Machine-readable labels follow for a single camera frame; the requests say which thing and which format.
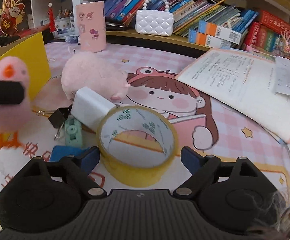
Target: red tassel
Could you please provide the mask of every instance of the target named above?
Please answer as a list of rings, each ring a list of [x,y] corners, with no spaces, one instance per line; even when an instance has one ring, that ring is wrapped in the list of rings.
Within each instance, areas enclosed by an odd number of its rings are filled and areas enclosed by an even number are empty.
[[[55,27],[55,20],[54,20],[54,15],[53,15],[53,10],[52,10],[52,3],[48,4],[48,15],[49,15],[49,29],[51,32],[54,32],[56,30]]]

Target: barcode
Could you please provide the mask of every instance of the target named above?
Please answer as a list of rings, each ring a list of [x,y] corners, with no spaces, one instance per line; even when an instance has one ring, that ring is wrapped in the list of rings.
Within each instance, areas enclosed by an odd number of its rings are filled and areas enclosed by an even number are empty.
[[[208,38],[207,38],[206,45],[210,45],[210,43],[211,43],[211,38],[210,38],[210,37],[208,37]]]
[[[217,36],[217,37],[220,36],[220,31],[221,31],[221,28],[218,28],[218,27],[217,27],[217,33],[216,33],[216,36]]]
[[[230,32],[230,34],[229,34],[229,40],[232,42],[237,42],[238,37],[239,37],[239,35],[237,33]]]
[[[228,45],[228,41],[222,41],[220,43],[220,48],[230,48],[230,46]]]

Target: white purse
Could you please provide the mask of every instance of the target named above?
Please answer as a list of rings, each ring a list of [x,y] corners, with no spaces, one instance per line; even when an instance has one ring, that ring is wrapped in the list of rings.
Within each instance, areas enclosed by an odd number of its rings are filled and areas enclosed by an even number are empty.
[[[174,15],[168,12],[168,2],[165,2],[164,11],[147,10],[147,4],[151,0],[145,0],[143,9],[136,12],[135,30],[141,34],[171,36],[173,33]]]

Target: pen holder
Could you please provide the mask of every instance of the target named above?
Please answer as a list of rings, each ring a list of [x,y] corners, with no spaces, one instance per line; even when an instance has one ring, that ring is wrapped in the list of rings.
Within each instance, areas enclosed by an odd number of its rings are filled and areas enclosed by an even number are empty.
[[[76,5],[76,23],[79,28],[81,50],[98,52],[106,48],[104,2]]]

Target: white and orange box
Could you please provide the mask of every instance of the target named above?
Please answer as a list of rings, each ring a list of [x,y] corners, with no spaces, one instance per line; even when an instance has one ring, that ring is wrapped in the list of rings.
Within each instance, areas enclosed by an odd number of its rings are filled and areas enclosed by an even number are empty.
[[[223,49],[230,49],[231,42],[225,41],[220,38],[210,36],[207,34],[199,33],[195,30],[189,30],[188,34],[188,41],[191,43],[205,45],[211,48],[223,48]]]
[[[241,33],[205,21],[199,21],[198,32],[214,36],[225,41],[230,41],[235,44],[239,44],[241,39]]]

